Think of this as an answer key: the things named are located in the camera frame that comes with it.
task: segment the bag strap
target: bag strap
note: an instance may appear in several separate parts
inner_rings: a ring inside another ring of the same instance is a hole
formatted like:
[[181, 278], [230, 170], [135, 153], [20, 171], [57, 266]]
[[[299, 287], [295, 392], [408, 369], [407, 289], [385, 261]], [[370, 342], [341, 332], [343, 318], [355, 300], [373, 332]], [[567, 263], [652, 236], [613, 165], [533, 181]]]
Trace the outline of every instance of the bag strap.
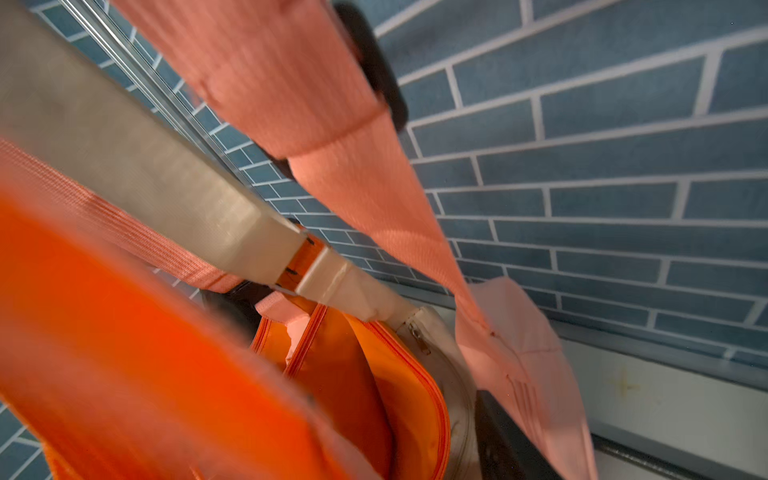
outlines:
[[325, 1], [115, 4], [217, 113], [288, 158], [309, 193], [483, 323], [386, 104]]

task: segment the orange fabric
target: orange fabric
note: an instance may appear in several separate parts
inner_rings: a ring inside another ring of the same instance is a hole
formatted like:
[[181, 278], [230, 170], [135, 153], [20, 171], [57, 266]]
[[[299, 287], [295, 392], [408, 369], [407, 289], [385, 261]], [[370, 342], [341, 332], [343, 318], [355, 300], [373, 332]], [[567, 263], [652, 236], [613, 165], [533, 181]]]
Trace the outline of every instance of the orange fabric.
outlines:
[[198, 308], [63, 228], [10, 160], [0, 152], [0, 392], [77, 476], [377, 477]]
[[243, 279], [202, 261], [143, 223], [108, 203], [97, 194], [60, 174], [31, 155], [0, 139], [0, 150], [19, 174], [34, 179], [30, 188], [45, 192], [67, 214], [77, 217], [90, 233], [135, 255], [144, 262], [170, 273], [191, 286], [227, 292]]
[[301, 385], [336, 431], [389, 478], [392, 430], [376, 381], [343, 313], [315, 307], [285, 375]]

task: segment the blue tile wall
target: blue tile wall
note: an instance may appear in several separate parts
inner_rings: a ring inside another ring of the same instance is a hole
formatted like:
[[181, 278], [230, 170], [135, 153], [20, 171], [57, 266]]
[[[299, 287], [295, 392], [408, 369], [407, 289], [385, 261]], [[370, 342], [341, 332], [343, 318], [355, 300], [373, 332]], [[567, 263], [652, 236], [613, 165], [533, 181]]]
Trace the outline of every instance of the blue tile wall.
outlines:
[[[531, 0], [523, 19], [514, 0], [438, 0], [397, 16], [413, 2], [356, 0], [373, 27], [394, 17], [379, 41], [411, 112], [399, 141], [468, 280], [508, 274], [556, 324], [765, 369], [768, 3]], [[151, 107], [66, 11], [27, 3]], [[177, 96], [255, 194], [377, 278], [445, 292], [284, 180], [186, 85]]]

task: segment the blue brick tile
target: blue brick tile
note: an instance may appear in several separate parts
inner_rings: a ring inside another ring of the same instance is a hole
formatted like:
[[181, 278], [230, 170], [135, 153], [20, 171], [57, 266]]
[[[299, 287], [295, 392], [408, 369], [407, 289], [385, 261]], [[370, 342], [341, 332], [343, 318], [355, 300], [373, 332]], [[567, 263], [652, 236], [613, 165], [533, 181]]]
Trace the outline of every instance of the blue brick tile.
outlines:
[[418, 280], [411, 280], [409, 278], [398, 278], [397, 283], [401, 285], [412, 286], [414, 288], [420, 288], [422, 290], [429, 290], [430, 292], [445, 293], [445, 290], [443, 290], [440, 285], [436, 285], [434, 283], [420, 282]]
[[26, 466], [16, 480], [45, 480], [50, 474], [45, 456], [40, 454]]
[[734, 362], [743, 363], [745, 365], [755, 366], [759, 369], [768, 370], [768, 356], [736, 352], [736, 355], [734, 355], [731, 360]]
[[659, 310], [672, 310], [693, 315], [741, 322], [752, 308], [752, 302], [698, 293], [676, 292], [653, 286], [626, 285], [611, 281], [574, 278], [556, 273], [535, 272], [507, 267], [507, 273], [521, 286], [572, 293], [597, 299], [629, 303]]
[[21, 467], [27, 458], [31, 457], [37, 447], [13, 442], [3, 453], [0, 453], [0, 478], [11, 478], [11, 475]]
[[768, 230], [760, 228], [506, 220], [496, 220], [495, 225], [502, 242], [768, 261]]
[[331, 211], [315, 198], [304, 198], [299, 200], [299, 202], [301, 203], [302, 207], [304, 207], [304, 210], [314, 214], [327, 214]]
[[227, 158], [229, 158], [232, 163], [235, 165], [235, 167], [247, 167], [248, 165], [251, 165], [250, 159], [242, 150], [235, 150], [231, 151], [227, 154]]
[[269, 200], [270, 198], [277, 198], [275, 189], [272, 188], [271, 185], [256, 185], [255, 187], [251, 187], [251, 189], [254, 190], [257, 194], [259, 194], [259, 197], [261, 197], [264, 200]]
[[226, 148], [236, 147], [237, 145], [242, 145], [250, 140], [245, 134], [240, 133], [232, 125], [228, 125], [218, 131], [216, 136]]
[[155, 71], [169, 88], [175, 87], [181, 80], [179, 74], [165, 61], [165, 58], [160, 60]]
[[533, 0], [533, 18], [540, 19], [584, 0]]
[[740, 326], [710, 323], [659, 313], [656, 317], [656, 329], [714, 342], [768, 351], [768, 332], [744, 329]]
[[710, 111], [768, 104], [768, 42], [723, 53]]
[[402, 151], [406, 154], [406, 157], [410, 159], [417, 158], [418, 155], [416, 155], [416, 149], [413, 147], [413, 142], [411, 141], [411, 137], [408, 135], [408, 132], [402, 131], [399, 134], [397, 134], [397, 139], [400, 140], [400, 146], [402, 147]]
[[131, 23], [126, 20], [125, 17], [120, 12], [118, 12], [118, 10], [113, 5], [111, 5], [109, 8], [109, 18], [111, 18], [114, 24], [117, 25], [120, 31], [123, 32], [123, 35], [130, 38], [133, 25], [131, 25]]
[[390, 283], [397, 283], [397, 279], [393, 275], [389, 275], [388, 273], [369, 271], [368, 274], [378, 280], [383, 280], [385, 282], [390, 282]]
[[362, 10], [366, 20], [372, 27], [388, 20], [396, 13], [411, 5], [415, 0], [353, 0], [353, 3]]
[[371, 268], [378, 272], [389, 273], [391, 275], [397, 276], [413, 277], [413, 275], [411, 275], [411, 269], [405, 265], [392, 265], [391, 263], [377, 262], [375, 260], [370, 260], [368, 264], [371, 266]]
[[374, 242], [371, 239], [371, 237], [369, 237], [368, 235], [365, 235], [364, 233], [349, 232], [349, 237], [352, 239], [352, 242], [358, 245], [365, 245], [367, 247], [376, 247], [376, 242]]
[[353, 257], [369, 258], [371, 260], [381, 260], [382, 257], [376, 249], [368, 247], [355, 247], [353, 245], [341, 245], [339, 243], [330, 244], [333, 249], [342, 255], [352, 255]]
[[541, 97], [547, 137], [689, 117], [702, 58]]
[[661, 265], [660, 260], [615, 255], [557, 252], [557, 256], [558, 269], [563, 272], [609, 276], [639, 282], [655, 282]]
[[151, 64], [155, 58], [157, 58], [157, 50], [141, 33], [136, 33], [134, 44], [137, 45], [137, 50], [141, 55]]
[[272, 184], [272, 188], [274, 188], [277, 194], [281, 197], [306, 197], [309, 195], [306, 190], [296, 182]]
[[133, 81], [123, 72], [120, 67], [115, 64], [109, 65], [103, 68], [102, 71], [109, 75], [112, 80], [116, 81], [122, 88], [128, 88], [134, 84]]
[[672, 262], [667, 283], [720, 292], [768, 295], [768, 270], [741, 266]]
[[472, 162], [468, 158], [415, 164], [413, 170], [424, 188], [467, 187], [478, 184]]
[[11, 435], [16, 433], [21, 427], [22, 423], [13, 416], [10, 410], [6, 409], [3, 413], [0, 413], [0, 445], [10, 439]]
[[131, 92], [131, 95], [133, 95], [135, 99], [139, 100], [139, 102], [141, 102], [141, 104], [146, 108], [149, 108], [149, 109], [154, 108], [154, 104], [149, 100], [149, 98], [147, 98], [147, 95], [145, 95], [144, 92], [139, 90], [138, 88], [135, 88]]
[[503, 245], [483, 245], [481, 243], [458, 242], [462, 258], [506, 265], [551, 268], [549, 250], [541, 248], [506, 247]]
[[107, 55], [107, 52], [102, 50], [98, 43], [96, 43], [96, 41], [91, 37], [75, 40], [72, 42], [72, 44], [96, 65], [109, 60], [109, 55]]
[[205, 131], [211, 131], [221, 125], [219, 119], [216, 118], [216, 115], [208, 107], [198, 111], [194, 117], [200, 122], [200, 125], [203, 125]]
[[454, 70], [464, 103], [473, 104], [766, 22], [763, 0], [625, 0]]
[[554, 188], [552, 216], [669, 218], [676, 189], [675, 184]]
[[42, 12], [48, 20], [65, 36], [71, 37], [76, 33], [83, 31], [82, 26], [67, 12], [67, 9], [61, 6], [48, 8]]
[[247, 170], [243, 170], [243, 172], [245, 172], [245, 174], [255, 184], [260, 184], [263, 182], [269, 182], [272, 180], [280, 179], [280, 177], [277, 176], [277, 173], [275, 173], [275, 170], [272, 168], [271, 164], [260, 165], [258, 167], [249, 168]]
[[297, 200], [272, 200], [272, 205], [275, 207], [275, 210], [282, 214], [294, 214], [304, 211]]
[[442, 0], [381, 37], [379, 45], [400, 76], [519, 26], [517, 2]]
[[443, 70], [402, 85], [400, 91], [408, 104], [409, 120], [455, 108], [448, 75]]
[[707, 345], [706, 343], [694, 342], [692, 340], [678, 339], [673, 336], [664, 335], [663, 333], [653, 333], [626, 326], [614, 325], [613, 323], [600, 322], [598, 320], [584, 318], [583, 316], [547, 311], [547, 317], [558, 322], [586, 326], [587, 328], [600, 330], [601, 332], [613, 333], [659, 345], [672, 346], [692, 353], [701, 353], [714, 357], [721, 357], [723, 356], [723, 353], [725, 353], [725, 348], [722, 346]]
[[415, 127], [413, 133], [425, 157], [532, 141], [531, 103], [525, 100], [449, 118]]
[[643, 326], [648, 321], [648, 311], [628, 306], [613, 305], [611, 303], [595, 302], [575, 298], [573, 296], [562, 296], [563, 310], [583, 315], [596, 316], [606, 320], [615, 320], [631, 325]]
[[392, 255], [387, 253], [385, 250], [379, 250], [379, 253], [381, 253], [382, 258], [384, 259], [384, 261], [402, 264], [402, 262], [400, 260], [397, 260], [395, 257], [393, 257]]
[[768, 121], [691, 128], [478, 157], [486, 184], [768, 167]]
[[765, 307], [760, 316], [757, 317], [757, 322], [755, 322], [755, 325], [768, 326], [768, 306]]
[[446, 215], [543, 217], [541, 190], [490, 190], [438, 194]]
[[315, 228], [339, 228], [351, 230], [352, 228], [346, 222], [335, 215], [296, 215], [301, 224], [305, 227]]
[[355, 265], [359, 266], [362, 269], [370, 270], [371, 266], [368, 264], [368, 262], [362, 258], [358, 257], [346, 257], [347, 260], [354, 263]]
[[557, 308], [558, 301], [554, 297], [554, 293], [538, 292], [537, 290], [526, 290], [528, 296], [531, 297], [533, 303], [544, 308]]
[[323, 234], [326, 236], [329, 242], [341, 242], [352, 243], [347, 232], [341, 232], [338, 230], [323, 230]]
[[448, 238], [469, 238], [472, 240], [493, 240], [491, 225], [486, 220], [439, 219], [442, 232]]
[[435, 215], [439, 215], [440, 207], [437, 206], [437, 200], [435, 200], [435, 196], [432, 194], [427, 194], [427, 200], [429, 200], [429, 206], [432, 207], [432, 212]]
[[268, 161], [269, 158], [264, 155], [264, 152], [261, 151], [261, 149], [253, 144], [253, 145], [247, 145], [243, 147], [243, 151], [248, 155], [248, 158], [255, 164], [258, 164], [263, 161]]
[[684, 216], [768, 219], [768, 180], [693, 182]]
[[484, 278], [490, 280], [498, 276], [504, 276], [504, 270], [497, 265], [485, 265], [483, 263], [464, 262], [457, 260], [458, 268], [466, 276], [473, 276], [474, 278]]

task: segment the white grout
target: white grout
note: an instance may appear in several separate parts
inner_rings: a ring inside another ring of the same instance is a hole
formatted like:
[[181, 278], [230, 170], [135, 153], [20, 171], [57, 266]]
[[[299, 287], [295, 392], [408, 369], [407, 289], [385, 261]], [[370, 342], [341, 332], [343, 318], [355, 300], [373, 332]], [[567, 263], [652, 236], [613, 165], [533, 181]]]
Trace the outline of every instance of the white grout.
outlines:
[[725, 349], [725, 352], [723, 352], [723, 360], [731, 360], [734, 355], [736, 355], [736, 349], [734, 348]]
[[481, 43], [480, 45], [476, 45], [475, 47], [472, 47], [468, 50], [459, 52], [456, 55], [443, 58], [441, 61], [427, 65], [423, 68], [420, 68], [419, 70], [412, 71], [407, 75], [403, 75], [397, 79], [398, 84], [407, 84], [410, 81], [414, 81], [429, 74], [435, 73], [436, 71], [440, 71], [449, 65], [455, 65], [464, 60], [469, 60], [472, 57], [476, 57], [491, 50], [495, 50], [496, 48], [509, 45], [514, 41], [530, 37], [541, 31], [548, 30], [549, 28], [552, 28], [556, 25], [564, 24], [570, 20], [573, 20], [574, 18], [581, 17], [582, 15], [586, 15], [589, 12], [599, 10], [600, 8], [617, 3], [619, 1], [620, 0], [594, 0], [592, 2], [578, 3], [573, 7], [560, 10], [560, 12], [555, 13], [554, 15], [549, 15], [548, 17], [543, 18], [538, 22], [533, 22], [529, 25], [526, 25], [525, 27], [518, 28], [517, 30], [510, 31], [509, 33], [505, 33], [503, 35], [499, 35], [498, 37], [492, 38], [491, 40]]
[[549, 187], [541, 189], [541, 196], [544, 200], [544, 216], [549, 218], [552, 216], [552, 196], [550, 195]]
[[472, 164], [472, 170], [475, 172], [475, 180], [479, 187], [483, 186], [482, 174], [480, 173], [480, 165], [478, 164], [478, 158], [472, 155], [469, 158], [469, 162]]
[[435, 203], [437, 204], [437, 209], [440, 212], [441, 215], [445, 215], [445, 210], [442, 208], [442, 202], [440, 201], [440, 197], [438, 197], [437, 194], [433, 195], [435, 197]]
[[[553, 310], [551, 308], [547, 308], [545, 306], [540, 306], [539, 308], [541, 310], [556, 311], [556, 310]], [[760, 350], [748, 349], [748, 348], [745, 348], [745, 347], [742, 347], [742, 346], [732, 345], [730, 343], [714, 342], [712, 340], [703, 339], [703, 338], [696, 337], [696, 336], [682, 335], [680, 333], [668, 332], [666, 330], [656, 330], [656, 329], [650, 330], [650, 329], [648, 329], [645, 326], [637, 326], [637, 325], [632, 325], [631, 323], [618, 322], [617, 320], [604, 319], [604, 318], [600, 318], [599, 316], [584, 315], [583, 313], [569, 312], [567, 310], [561, 310], [561, 311], [563, 313], [567, 313], [569, 315], [581, 316], [581, 317], [584, 317], [584, 318], [587, 318], [587, 319], [597, 320], [598, 322], [610, 323], [612, 325], [617, 325], [617, 326], [624, 326], [624, 327], [627, 327], [628, 329], [640, 330], [642, 332], [656, 333], [656, 334], [659, 334], [661, 336], [669, 336], [669, 337], [672, 337], [672, 338], [678, 338], [678, 339], [682, 339], [682, 340], [691, 340], [691, 341], [694, 341], [694, 342], [697, 342], [697, 343], [702, 343], [704, 345], [720, 346], [720, 347], [724, 347], [724, 348], [732, 347], [732, 348], [737, 348], [739, 351], [742, 351], [742, 352], [755, 353], [757, 355], [765, 355], [765, 352], [762, 352]]]
[[499, 215], [443, 215], [443, 220], [499, 220], [528, 223], [580, 223], [598, 225], [644, 225], [655, 227], [730, 227], [767, 228], [768, 220], [731, 220], [698, 218], [601, 218], [601, 217], [502, 217]]
[[768, 300], [759, 300], [755, 302], [755, 304], [752, 305], [750, 312], [746, 315], [744, 325], [754, 325], [757, 322], [757, 319], [760, 318], [760, 315], [763, 314], [763, 311], [765, 311], [767, 303]]
[[649, 330], [656, 328], [656, 317], [658, 316], [659, 316], [658, 310], [648, 310], [648, 323], [646, 324], [646, 327]]
[[544, 113], [541, 112], [541, 97], [539, 95], [531, 96], [531, 116], [533, 117], [533, 130], [536, 141], [543, 141], [544, 132]]
[[533, 22], [533, 4], [531, 0], [520, 0], [520, 22], [523, 26]]
[[494, 242], [498, 243], [498, 234], [496, 233], [496, 226], [493, 220], [488, 219], [488, 225], [491, 227], [491, 238], [493, 238]]
[[448, 86], [451, 88], [451, 96], [453, 96], [453, 104], [456, 108], [464, 107], [464, 101], [462, 100], [462, 93], [458, 89], [458, 82], [456, 81], [456, 74], [453, 71], [453, 67], [447, 67], [445, 74], [448, 76]]
[[413, 128], [410, 126], [406, 127], [406, 132], [408, 132], [408, 137], [411, 139], [411, 143], [413, 144], [413, 150], [416, 152], [417, 158], [422, 158], [422, 148], [419, 146], [419, 142], [416, 141], [416, 136], [413, 133]]
[[552, 265], [552, 271], [553, 272], [559, 272], [560, 269], [558, 267], [558, 254], [557, 252], [552, 249], [549, 250], [549, 263]]
[[32, 463], [32, 462], [35, 460], [35, 458], [37, 458], [37, 457], [38, 457], [38, 456], [39, 456], [39, 455], [40, 455], [42, 452], [43, 452], [43, 449], [37, 449], [37, 450], [35, 451], [35, 453], [33, 453], [33, 454], [31, 455], [31, 457], [27, 458], [27, 461], [26, 461], [26, 462], [22, 463], [22, 466], [20, 466], [20, 467], [18, 468], [18, 470], [16, 470], [16, 472], [14, 472], [14, 474], [13, 474], [13, 475], [11, 475], [11, 476], [8, 478], [8, 480], [16, 480], [16, 479], [18, 478], [18, 476], [22, 474], [22, 472], [24, 471], [24, 469], [25, 469], [25, 468], [27, 468], [27, 467], [29, 466], [29, 464], [30, 464], [30, 463]]
[[609, 276], [587, 275], [586, 273], [564, 272], [562, 270], [559, 272], [554, 272], [548, 268], [537, 268], [534, 266], [523, 266], [523, 265], [498, 263], [498, 262], [488, 262], [485, 260], [475, 260], [470, 258], [462, 258], [462, 261], [467, 263], [479, 263], [481, 265], [493, 265], [493, 266], [505, 265], [508, 268], [514, 268], [516, 270], [527, 270], [531, 272], [548, 273], [550, 275], [567, 276], [570, 278], [598, 280], [601, 282], [610, 282], [610, 283], [620, 283], [622, 285], [642, 286], [644, 288], [667, 290], [671, 292], [695, 293], [698, 295], [718, 296], [722, 298], [731, 298], [735, 300], [746, 300], [748, 302], [768, 301], [766, 300], [765, 296], [750, 295], [746, 293], [720, 292], [716, 290], [709, 290], [709, 289], [689, 287], [689, 286], [679, 286], [679, 285], [658, 286], [655, 283], [641, 282], [638, 280], [626, 280], [623, 278], [616, 278], [616, 277], [609, 277]]
[[488, 147], [472, 151], [453, 152], [431, 157], [420, 157], [411, 160], [412, 164], [425, 164], [434, 161], [451, 160], [454, 158], [468, 157], [470, 155], [507, 154], [516, 151], [534, 150], [545, 147], [558, 147], [561, 145], [583, 144], [592, 141], [613, 140], [615, 138], [633, 137], [645, 134], [666, 133], [675, 130], [684, 130], [695, 127], [710, 127], [714, 125], [731, 124], [741, 121], [763, 120], [768, 118], [768, 107], [744, 108], [723, 114], [710, 114], [703, 117], [691, 117], [680, 120], [658, 121], [648, 124], [620, 127], [609, 130], [590, 132], [587, 134], [568, 135], [565, 137], [549, 138], [543, 141], [529, 141], [520, 144], [504, 145], [501, 147]]
[[666, 285], [667, 284], [667, 277], [670, 274], [670, 265], [672, 262], [669, 260], [662, 260], [661, 265], [659, 267], [659, 278], [656, 280], [657, 285]]
[[373, 29], [373, 34], [377, 38], [381, 38], [383, 35], [390, 33], [395, 28], [405, 24], [408, 20], [411, 20], [438, 2], [440, 2], [440, 0], [418, 0], [417, 2], [413, 2], [408, 8], [401, 10], [390, 19], [379, 24]]
[[699, 91], [696, 95], [696, 102], [694, 103], [695, 117], [706, 115], [710, 111], [712, 96], [714, 95], [715, 84], [717, 83], [717, 72], [720, 70], [720, 61], [722, 58], [722, 48], [712, 50], [704, 58], [701, 82], [699, 83]]
[[672, 203], [672, 215], [675, 220], [682, 220], [685, 214], [685, 207], [688, 205], [688, 194], [690, 193], [690, 180], [681, 180], [677, 182], [674, 202]]
[[613, 177], [591, 178], [589, 180], [553, 180], [549, 182], [523, 182], [519, 184], [495, 184], [470, 187], [437, 187], [425, 188], [427, 192], [452, 193], [492, 190], [529, 190], [533, 188], [572, 188], [572, 187], [602, 187], [606, 185], [637, 185], [637, 184], [669, 184], [682, 180], [689, 182], [722, 181], [722, 180], [759, 180], [768, 179], [768, 169], [742, 170], [726, 172], [706, 172], [701, 174], [671, 174], [647, 175], [644, 177]]
[[589, 253], [594, 255], [612, 255], [616, 257], [627, 257], [627, 258], [643, 258], [643, 259], [651, 259], [651, 260], [659, 260], [659, 259], [673, 260], [677, 262], [706, 263], [709, 265], [723, 265], [723, 266], [742, 266], [746, 268], [761, 268], [761, 269], [768, 268], [768, 262], [758, 262], [758, 261], [749, 261], [749, 260], [728, 260], [728, 259], [708, 258], [708, 257], [686, 257], [683, 255], [678, 256], [678, 255], [664, 255], [659, 253], [625, 252], [621, 250], [601, 250], [601, 249], [595, 249], [595, 248], [563, 247], [560, 245], [545, 245], [545, 244], [537, 244], [537, 243], [519, 243], [519, 242], [502, 242], [502, 241], [494, 242], [492, 240], [473, 240], [473, 239], [453, 238], [453, 237], [450, 237], [449, 240], [466, 242], [466, 243], [479, 243], [481, 245], [504, 245], [507, 247], [525, 247], [525, 248], [540, 249], [540, 250], [548, 250], [548, 249], [554, 248], [558, 251], [563, 251], [563, 252]]

